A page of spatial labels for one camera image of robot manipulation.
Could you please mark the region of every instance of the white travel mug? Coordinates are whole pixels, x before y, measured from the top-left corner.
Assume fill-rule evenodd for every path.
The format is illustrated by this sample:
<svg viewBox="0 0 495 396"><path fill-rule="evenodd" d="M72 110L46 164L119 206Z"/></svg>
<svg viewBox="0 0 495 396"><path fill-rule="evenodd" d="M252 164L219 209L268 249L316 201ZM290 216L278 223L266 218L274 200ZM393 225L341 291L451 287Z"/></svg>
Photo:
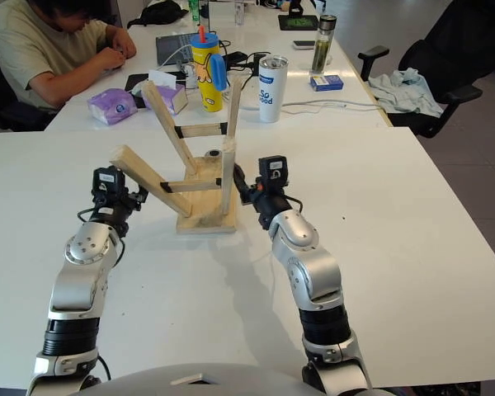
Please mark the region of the white travel mug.
<svg viewBox="0 0 495 396"><path fill-rule="evenodd" d="M281 117L287 77L288 59L284 56L268 55L261 59L258 69L258 101L262 122L277 122Z"/></svg>

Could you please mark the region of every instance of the light blue cloth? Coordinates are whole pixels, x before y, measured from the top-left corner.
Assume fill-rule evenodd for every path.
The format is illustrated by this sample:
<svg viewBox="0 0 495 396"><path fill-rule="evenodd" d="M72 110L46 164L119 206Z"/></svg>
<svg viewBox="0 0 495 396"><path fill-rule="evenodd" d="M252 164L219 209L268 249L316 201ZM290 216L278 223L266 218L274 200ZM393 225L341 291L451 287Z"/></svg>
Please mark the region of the light blue cloth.
<svg viewBox="0 0 495 396"><path fill-rule="evenodd" d="M426 79L414 68L369 78L369 86L388 113L414 112L440 117L443 112L432 97Z"/></svg>

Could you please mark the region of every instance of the chair armrest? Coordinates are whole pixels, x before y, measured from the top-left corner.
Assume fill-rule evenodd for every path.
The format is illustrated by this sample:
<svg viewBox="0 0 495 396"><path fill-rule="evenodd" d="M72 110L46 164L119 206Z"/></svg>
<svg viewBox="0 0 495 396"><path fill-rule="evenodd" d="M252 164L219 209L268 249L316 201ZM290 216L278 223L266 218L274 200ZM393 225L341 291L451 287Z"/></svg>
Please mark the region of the chair armrest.
<svg viewBox="0 0 495 396"><path fill-rule="evenodd" d="M461 104L472 101L482 96L482 91L473 85L464 85L453 91L447 92L442 98L441 103L446 105Z"/></svg>
<svg viewBox="0 0 495 396"><path fill-rule="evenodd" d="M370 70L377 58L387 55L390 49L383 45L376 45L374 48L369 49L366 52L360 52L357 57L363 60L363 68L361 68L361 78L363 81L367 81L370 76Z"/></svg>

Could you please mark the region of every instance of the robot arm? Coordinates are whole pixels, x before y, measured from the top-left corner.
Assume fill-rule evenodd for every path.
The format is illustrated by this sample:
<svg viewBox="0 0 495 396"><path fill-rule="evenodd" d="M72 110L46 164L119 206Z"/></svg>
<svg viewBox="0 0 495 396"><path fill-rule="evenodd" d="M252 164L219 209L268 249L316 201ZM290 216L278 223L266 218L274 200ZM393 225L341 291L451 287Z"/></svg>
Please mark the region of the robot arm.
<svg viewBox="0 0 495 396"><path fill-rule="evenodd" d="M286 158L259 159L261 176L248 187L242 169L234 180L245 205L260 213L275 258L284 266L303 326L303 345L309 363L303 380L329 395L370 388L355 333L343 303L342 280L336 259L319 245L317 230L284 193L288 185Z"/></svg>
<svg viewBox="0 0 495 396"><path fill-rule="evenodd" d="M97 333L106 281L119 261L116 247L128 231L126 220L140 210L148 192L140 187L137 194L129 194L125 175L109 167L94 172L92 194L91 218L66 243L28 395L71 394L100 382L89 373L99 358Z"/></svg>

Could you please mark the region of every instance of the yellow tumbler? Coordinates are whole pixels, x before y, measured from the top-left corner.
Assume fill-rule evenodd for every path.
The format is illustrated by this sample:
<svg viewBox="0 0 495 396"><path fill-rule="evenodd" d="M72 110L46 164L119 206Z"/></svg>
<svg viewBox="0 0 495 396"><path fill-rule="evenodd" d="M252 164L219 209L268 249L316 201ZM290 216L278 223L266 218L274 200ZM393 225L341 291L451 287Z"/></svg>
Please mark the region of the yellow tumbler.
<svg viewBox="0 0 495 396"><path fill-rule="evenodd" d="M207 111L222 110L222 93L227 88L225 62L219 54L217 35L205 33L191 38L201 101Z"/></svg>

